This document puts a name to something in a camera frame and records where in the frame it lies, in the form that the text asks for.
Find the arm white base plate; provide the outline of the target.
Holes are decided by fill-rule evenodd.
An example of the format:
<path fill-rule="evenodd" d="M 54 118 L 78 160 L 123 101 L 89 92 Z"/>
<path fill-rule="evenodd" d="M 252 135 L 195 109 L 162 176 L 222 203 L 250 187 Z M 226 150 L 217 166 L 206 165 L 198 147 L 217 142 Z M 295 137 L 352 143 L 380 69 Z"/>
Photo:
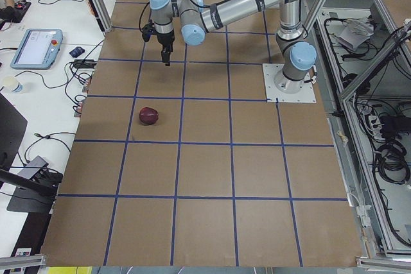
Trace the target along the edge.
<path fill-rule="evenodd" d="M 316 77 L 306 72 L 301 81 L 283 75 L 283 64 L 263 64 L 266 101 L 271 103 L 316 103 L 313 85 Z"/>

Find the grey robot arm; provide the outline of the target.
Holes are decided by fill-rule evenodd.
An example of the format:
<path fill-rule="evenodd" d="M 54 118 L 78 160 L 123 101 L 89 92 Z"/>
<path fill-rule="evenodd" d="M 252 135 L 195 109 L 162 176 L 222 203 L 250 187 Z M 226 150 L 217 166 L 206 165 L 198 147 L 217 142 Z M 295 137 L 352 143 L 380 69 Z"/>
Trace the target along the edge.
<path fill-rule="evenodd" d="M 152 18 L 141 28 L 142 38 L 148 42 L 157 37 L 162 46 L 162 62 L 168 65 L 173 51 L 175 33 L 173 19 L 178 18 L 184 42 L 198 46 L 206 33 L 219 30 L 252 14 L 264 12 L 275 5 L 280 9 L 277 44 L 284 56 L 280 77 L 300 82 L 314 66 L 317 52 L 302 39 L 306 27 L 301 22 L 301 0 L 223 0 L 205 5 L 202 0 L 149 0 Z"/>

